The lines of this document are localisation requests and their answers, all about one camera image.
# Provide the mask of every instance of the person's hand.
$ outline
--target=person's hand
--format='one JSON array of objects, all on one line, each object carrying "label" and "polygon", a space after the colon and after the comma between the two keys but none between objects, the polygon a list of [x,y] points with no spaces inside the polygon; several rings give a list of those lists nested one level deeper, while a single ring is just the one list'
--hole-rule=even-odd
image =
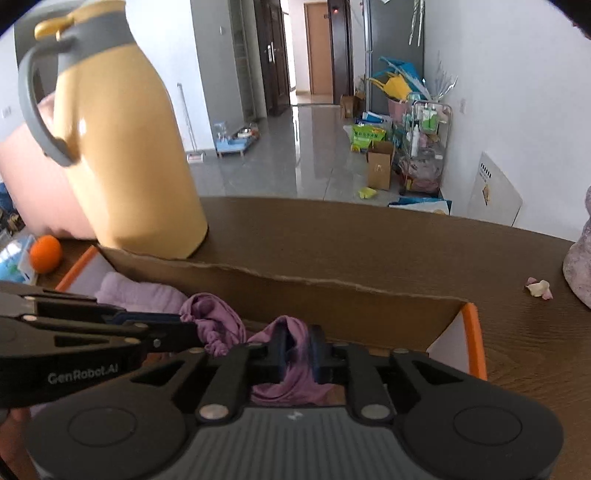
[{"label": "person's hand", "polygon": [[38,480],[25,448],[25,428],[30,420],[28,408],[14,408],[0,426],[0,456],[19,480]]}]

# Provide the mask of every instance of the orange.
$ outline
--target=orange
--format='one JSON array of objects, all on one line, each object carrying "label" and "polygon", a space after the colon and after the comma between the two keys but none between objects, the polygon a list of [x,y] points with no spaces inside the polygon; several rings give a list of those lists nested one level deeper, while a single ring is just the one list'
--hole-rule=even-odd
[{"label": "orange", "polygon": [[53,272],[61,262],[60,241],[51,235],[44,235],[37,239],[29,251],[29,262],[34,271],[39,274]]}]

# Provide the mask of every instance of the thermos lid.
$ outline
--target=thermos lid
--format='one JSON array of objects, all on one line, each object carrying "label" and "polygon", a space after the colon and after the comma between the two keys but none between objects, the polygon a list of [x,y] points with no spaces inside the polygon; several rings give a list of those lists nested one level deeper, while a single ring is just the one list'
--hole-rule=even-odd
[{"label": "thermos lid", "polygon": [[50,18],[37,24],[35,27],[35,38],[39,40],[49,35],[55,35],[59,40],[60,34],[73,25],[84,23],[91,18],[107,13],[124,11],[124,0],[94,0],[86,2],[65,17]]}]

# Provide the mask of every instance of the yellow thermos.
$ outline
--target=yellow thermos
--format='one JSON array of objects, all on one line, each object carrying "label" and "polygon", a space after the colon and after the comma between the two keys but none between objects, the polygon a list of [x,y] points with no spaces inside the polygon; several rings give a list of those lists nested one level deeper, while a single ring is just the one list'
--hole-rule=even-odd
[{"label": "yellow thermos", "polygon": [[[207,221],[167,91],[137,46],[125,2],[102,0],[37,25],[19,68],[20,104],[35,140],[66,169],[99,242],[187,258]],[[33,94],[37,59],[57,55],[53,135]]]}]

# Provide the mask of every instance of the stone figurine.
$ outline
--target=stone figurine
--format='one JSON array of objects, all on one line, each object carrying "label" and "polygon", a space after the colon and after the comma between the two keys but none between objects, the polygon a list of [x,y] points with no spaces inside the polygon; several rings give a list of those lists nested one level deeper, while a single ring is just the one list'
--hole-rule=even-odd
[{"label": "stone figurine", "polygon": [[[591,216],[591,187],[587,190],[585,205]],[[580,240],[566,255],[563,272],[574,294],[591,309],[591,218]]]}]

